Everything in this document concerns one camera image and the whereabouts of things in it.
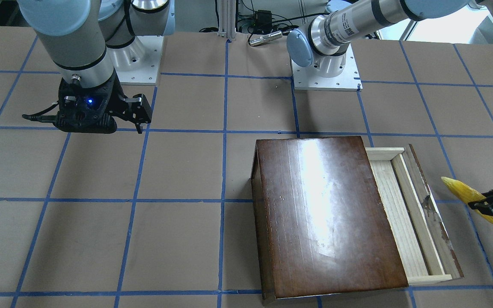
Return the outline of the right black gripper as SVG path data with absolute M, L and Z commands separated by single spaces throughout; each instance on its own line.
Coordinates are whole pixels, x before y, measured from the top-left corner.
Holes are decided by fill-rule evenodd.
M 138 134 L 142 124 L 152 122 L 152 109 L 144 94 L 126 99 L 114 71 L 99 86 L 83 88 L 64 79 L 58 88 L 59 111 L 53 125 L 71 133 L 112 134 L 118 126 L 115 118 L 133 123 Z

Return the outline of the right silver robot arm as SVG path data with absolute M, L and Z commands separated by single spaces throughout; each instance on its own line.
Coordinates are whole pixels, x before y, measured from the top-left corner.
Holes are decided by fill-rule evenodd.
M 112 134 L 116 119 L 137 132 L 152 121 L 146 96 L 126 96 L 118 72 L 146 61 L 141 36 L 175 31 L 173 0 L 20 0 L 20 12 L 61 73 L 57 101 L 28 121 L 68 133 Z

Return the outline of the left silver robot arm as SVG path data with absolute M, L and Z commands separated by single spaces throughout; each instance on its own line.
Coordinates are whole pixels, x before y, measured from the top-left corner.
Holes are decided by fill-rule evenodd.
M 359 0 L 291 30 L 286 48 L 295 64 L 309 68 L 320 65 L 321 60 L 341 57 L 351 41 L 377 30 L 406 19 L 438 19 L 467 5 L 467 0 Z M 441 180 L 459 200 L 493 223 L 493 190 L 480 193 L 459 180 Z

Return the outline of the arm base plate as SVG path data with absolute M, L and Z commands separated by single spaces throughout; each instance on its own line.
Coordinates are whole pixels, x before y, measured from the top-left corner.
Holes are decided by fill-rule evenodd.
M 298 90 L 355 91 L 363 89 L 359 70 L 350 44 L 340 47 L 339 56 L 315 55 L 313 65 L 301 67 L 290 61 L 294 87 Z
M 107 48 L 123 85 L 155 86 L 163 53 L 163 36 L 137 36 L 128 46 Z

